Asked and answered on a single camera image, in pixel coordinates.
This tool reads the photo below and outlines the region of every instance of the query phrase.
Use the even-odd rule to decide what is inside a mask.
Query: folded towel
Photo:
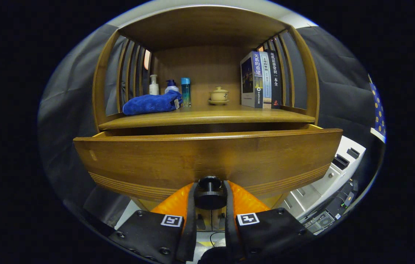
[[[142,95],[125,103],[122,112],[127,116],[170,112],[176,110],[174,102],[176,99],[179,104],[183,102],[181,94],[174,90],[170,90],[164,95]]]

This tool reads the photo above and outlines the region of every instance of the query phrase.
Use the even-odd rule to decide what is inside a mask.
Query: book
[[[251,51],[240,62],[241,105],[263,108],[263,67],[258,51]]]
[[[263,108],[271,109],[271,68],[269,67],[268,52],[259,52],[263,68]]]
[[[271,108],[280,109],[283,104],[283,84],[281,82],[280,67],[277,62],[277,53],[274,50],[266,50],[271,66]]]

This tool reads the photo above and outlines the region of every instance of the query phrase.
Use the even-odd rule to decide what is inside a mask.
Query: wooden drawer
[[[95,182],[112,191],[162,201],[206,175],[239,184],[259,198],[323,177],[341,129],[303,129],[76,137],[75,147]]]

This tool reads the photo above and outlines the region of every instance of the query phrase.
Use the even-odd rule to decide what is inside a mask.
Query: polka dot fabric
[[[375,106],[375,127],[374,129],[377,130],[380,134],[382,134],[385,137],[386,134],[386,124],[385,124],[385,118],[383,115],[383,107],[382,107],[382,101],[380,100],[379,92],[377,91],[377,87],[375,87],[374,84],[370,84],[370,87],[372,89],[372,95],[374,96],[374,106]]]

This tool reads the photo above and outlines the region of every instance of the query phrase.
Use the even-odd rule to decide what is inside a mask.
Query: teal bottle
[[[183,107],[191,106],[191,80],[189,78],[181,78],[181,91]]]

